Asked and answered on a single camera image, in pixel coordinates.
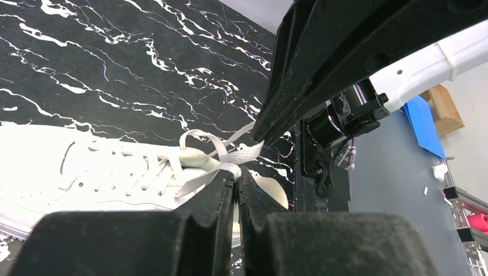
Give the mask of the white shoelace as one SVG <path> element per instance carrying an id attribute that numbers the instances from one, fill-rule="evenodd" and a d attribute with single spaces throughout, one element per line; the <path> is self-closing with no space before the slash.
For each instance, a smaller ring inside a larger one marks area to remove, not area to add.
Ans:
<path id="1" fill-rule="evenodd" d="M 240 177 L 240 165 L 250 162 L 258 157 L 264 146 L 264 142 L 261 141 L 251 147 L 246 147 L 233 152 L 228 152 L 227 146 L 248 131 L 252 130 L 254 124 L 254 122 L 251 122 L 243 126 L 226 141 L 223 141 L 217 136 L 209 132 L 204 132 L 200 129 L 191 129 L 182 134 L 179 140 L 181 154 L 178 156 L 178 160 L 184 165 L 196 164 L 197 168 L 204 170 L 205 173 L 185 181 L 179 190 L 175 192 L 174 197 L 181 198 L 187 196 L 188 194 L 198 190 L 200 187 L 209 184 L 209 182 L 215 177 L 216 173 L 221 170 L 228 171 L 235 177 Z M 214 151 L 210 154 L 205 154 L 201 150 L 187 147 L 186 140 L 188 136 L 206 137 L 210 139 L 215 148 Z"/>

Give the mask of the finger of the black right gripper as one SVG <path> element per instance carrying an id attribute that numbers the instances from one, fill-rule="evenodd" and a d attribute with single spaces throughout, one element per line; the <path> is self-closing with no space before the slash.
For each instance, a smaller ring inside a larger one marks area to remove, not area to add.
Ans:
<path id="1" fill-rule="evenodd" d="M 285 76 L 289 118 L 266 145 L 351 85 L 487 19 L 486 1 L 315 2 Z"/>
<path id="2" fill-rule="evenodd" d="M 286 91 L 285 76 L 315 4 L 294 1 L 278 27 L 266 97 L 252 131 L 254 141 L 271 141 L 283 120 L 289 118 L 293 96 Z"/>

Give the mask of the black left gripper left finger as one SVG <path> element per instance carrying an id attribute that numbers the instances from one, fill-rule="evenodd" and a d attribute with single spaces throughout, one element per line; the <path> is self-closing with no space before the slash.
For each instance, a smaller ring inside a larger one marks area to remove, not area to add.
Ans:
<path id="1" fill-rule="evenodd" d="M 44 217 L 10 275 L 228 275 L 234 176 L 171 212 L 58 212 Z"/>

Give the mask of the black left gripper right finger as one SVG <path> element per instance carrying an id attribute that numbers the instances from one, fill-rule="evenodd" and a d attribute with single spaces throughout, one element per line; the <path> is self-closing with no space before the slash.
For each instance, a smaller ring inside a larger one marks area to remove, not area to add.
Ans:
<path id="1" fill-rule="evenodd" d="M 420 233 L 390 213 L 293 213 L 237 180 L 246 275 L 437 275 Z"/>

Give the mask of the white sneaker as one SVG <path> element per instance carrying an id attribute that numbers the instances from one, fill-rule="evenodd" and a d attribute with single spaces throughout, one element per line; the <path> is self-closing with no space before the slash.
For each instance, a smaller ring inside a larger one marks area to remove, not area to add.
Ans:
<path id="1" fill-rule="evenodd" d="M 205 154 L 215 149 L 206 137 L 188 136 L 186 146 Z M 26 240 L 55 212 L 175 210 L 211 183 L 175 198 L 185 181 L 205 173 L 181 164 L 180 154 L 180 142 L 164 146 L 60 126 L 4 125 L 1 232 Z"/>

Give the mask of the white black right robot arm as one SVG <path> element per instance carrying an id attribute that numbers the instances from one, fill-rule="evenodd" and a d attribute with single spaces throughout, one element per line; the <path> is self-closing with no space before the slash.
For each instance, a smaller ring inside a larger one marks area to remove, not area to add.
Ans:
<path id="1" fill-rule="evenodd" d="M 486 1 L 295 1 L 277 31 L 252 137 L 272 144 L 365 79 L 393 112 L 486 62 Z"/>

